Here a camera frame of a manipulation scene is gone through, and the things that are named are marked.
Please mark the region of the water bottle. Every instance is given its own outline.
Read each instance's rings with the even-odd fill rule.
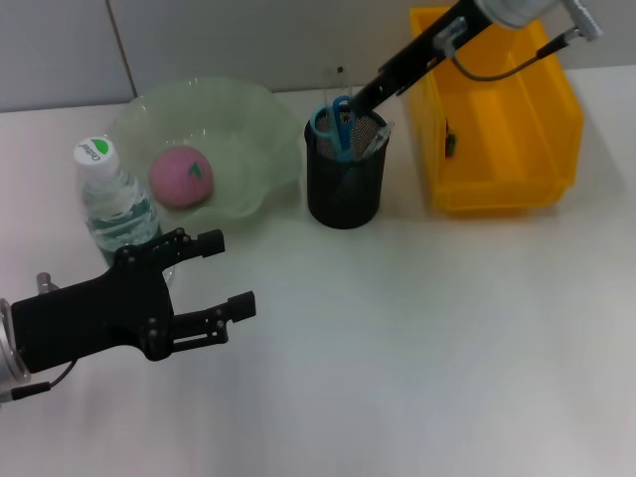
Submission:
[[[84,222],[108,266],[118,248],[162,235],[150,196],[137,178],[121,167],[109,139],[86,139],[78,144],[74,156]],[[168,283],[172,275],[173,268],[164,271]]]

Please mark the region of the gray wall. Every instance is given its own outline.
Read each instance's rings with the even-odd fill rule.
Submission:
[[[369,80],[410,38],[407,8],[445,0],[112,0],[139,91],[213,74],[273,89],[321,86],[350,63]],[[566,68],[636,64],[632,0],[588,0],[607,35],[563,52]],[[545,19],[551,34],[563,11]],[[0,0],[0,110],[131,97],[103,0]]]

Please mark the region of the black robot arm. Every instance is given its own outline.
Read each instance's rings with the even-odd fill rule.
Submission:
[[[159,361],[225,343],[229,321],[255,315],[253,293],[175,316],[162,275],[180,261],[223,251],[221,231],[192,239],[176,229],[144,245],[120,248],[113,266],[99,278],[15,303],[12,332],[20,360],[38,373],[115,346],[133,346],[148,360]]]

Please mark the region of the green label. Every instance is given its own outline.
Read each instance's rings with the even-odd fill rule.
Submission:
[[[108,143],[103,139],[91,139],[90,141],[95,145],[100,153],[105,154],[108,152]]]
[[[192,176],[193,174],[197,176],[199,179],[203,177],[201,168],[199,167],[199,164],[197,164],[196,162],[192,166],[190,166],[190,169],[188,170],[188,176]]]

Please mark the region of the scissors handle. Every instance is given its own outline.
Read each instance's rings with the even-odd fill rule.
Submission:
[[[318,129],[318,126],[316,126],[316,121],[318,120],[318,116],[323,114],[325,109],[327,110],[327,120],[329,122],[329,130],[321,131],[320,129]],[[328,139],[331,142],[331,145],[334,148],[334,153],[336,154],[336,157],[338,157],[340,153],[342,152],[342,146],[340,145],[340,137],[338,135],[338,127],[337,127],[336,118],[334,115],[334,110],[331,107],[320,106],[311,115],[311,118],[309,119],[309,125],[311,126],[311,128],[314,131],[314,134],[316,134],[317,137]]]
[[[349,97],[338,96],[334,99],[333,109],[334,116],[336,119],[336,127],[338,128],[338,137],[340,138],[340,145],[343,150],[347,150],[351,148],[351,131],[354,128],[354,119],[353,113],[349,113],[349,120],[347,122],[343,122],[340,116],[340,104],[343,102],[349,102]]]

